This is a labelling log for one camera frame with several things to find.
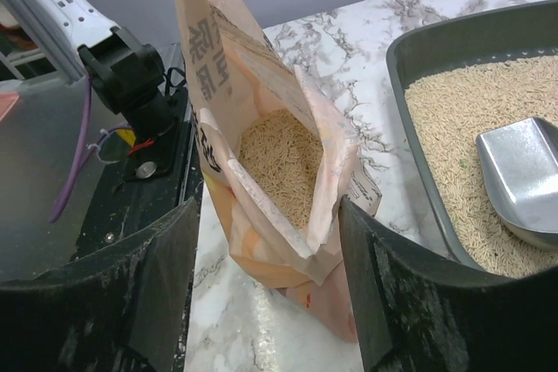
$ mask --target table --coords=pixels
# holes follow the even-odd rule
[[[366,0],[265,30],[286,64],[299,64],[358,127],[363,159],[384,194],[377,219],[446,254],[406,143],[385,63],[391,42],[440,20],[543,0]],[[204,191],[186,371],[363,370],[356,344],[276,291],[248,277],[228,257]]]

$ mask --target pink object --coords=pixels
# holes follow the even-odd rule
[[[15,92],[0,93],[0,121],[8,115],[8,112],[16,104],[19,95]]]

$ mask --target plastic bag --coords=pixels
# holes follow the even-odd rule
[[[250,276],[357,340],[337,209],[348,193],[374,214],[381,194],[357,157],[355,128],[303,74],[273,52],[242,0],[175,0],[201,170],[229,243]],[[309,224],[293,227],[239,163],[242,133],[288,109],[322,141]]]

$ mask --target marble countertop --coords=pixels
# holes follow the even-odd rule
[[[377,218],[446,252],[412,158],[385,63],[404,32],[444,19],[543,0],[367,0],[265,30],[287,64],[303,66],[358,127],[368,169],[384,194]],[[357,344],[228,257],[228,243],[204,192],[185,370],[362,371]]]

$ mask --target gray scoop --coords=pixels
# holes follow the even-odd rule
[[[496,213],[519,238],[558,250],[558,128],[529,118],[477,137]]]

